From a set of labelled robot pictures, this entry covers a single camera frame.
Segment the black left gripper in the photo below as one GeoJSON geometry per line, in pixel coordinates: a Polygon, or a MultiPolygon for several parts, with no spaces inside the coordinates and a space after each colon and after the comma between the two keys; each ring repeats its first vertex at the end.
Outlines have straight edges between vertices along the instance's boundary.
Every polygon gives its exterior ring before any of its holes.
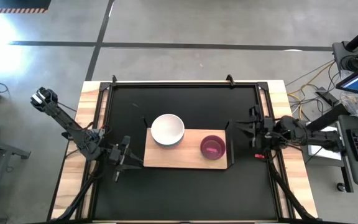
{"type": "MultiPolygon", "coordinates": [[[[117,150],[119,150],[119,155],[116,156],[116,161],[115,161],[116,168],[115,168],[115,174],[113,175],[113,179],[115,182],[118,181],[119,174],[123,171],[123,168],[124,168],[124,170],[139,170],[139,169],[141,169],[141,167],[139,167],[139,166],[132,166],[132,165],[123,166],[124,160],[126,158],[127,150],[129,148],[130,141],[131,141],[130,136],[124,136],[120,145],[117,146],[117,150]]],[[[139,162],[143,161],[140,157],[135,155],[133,152],[130,152],[129,156],[130,156],[130,158],[135,159],[139,162]]]]}

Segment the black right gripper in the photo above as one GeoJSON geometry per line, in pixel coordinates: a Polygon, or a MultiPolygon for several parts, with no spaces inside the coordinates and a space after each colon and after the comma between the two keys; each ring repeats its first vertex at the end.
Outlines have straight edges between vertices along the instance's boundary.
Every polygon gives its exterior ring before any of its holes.
{"type": "MultiPolygon", "coordinates": [[[[252,123],[252,139],[250,142],[250,145],[254,148],[254,149],[261,149],[262,148],[262,137],[260,134],[260,130],[261,130],[261,124],[262,124],[262,118],[260,117],[260,109],[256,106],[253,106],[250,109],[250,115],[251,118],[253,118],[253,123],[252,123]]],[[[247,132],[250,130],[250,122],[243,122],[243,121],[236,121],[233,122],[232,124],[235,128],[242,130],[241,133],[245,136],[247,136],[248,138],[250,137],[250,132],[247,132]]]]}

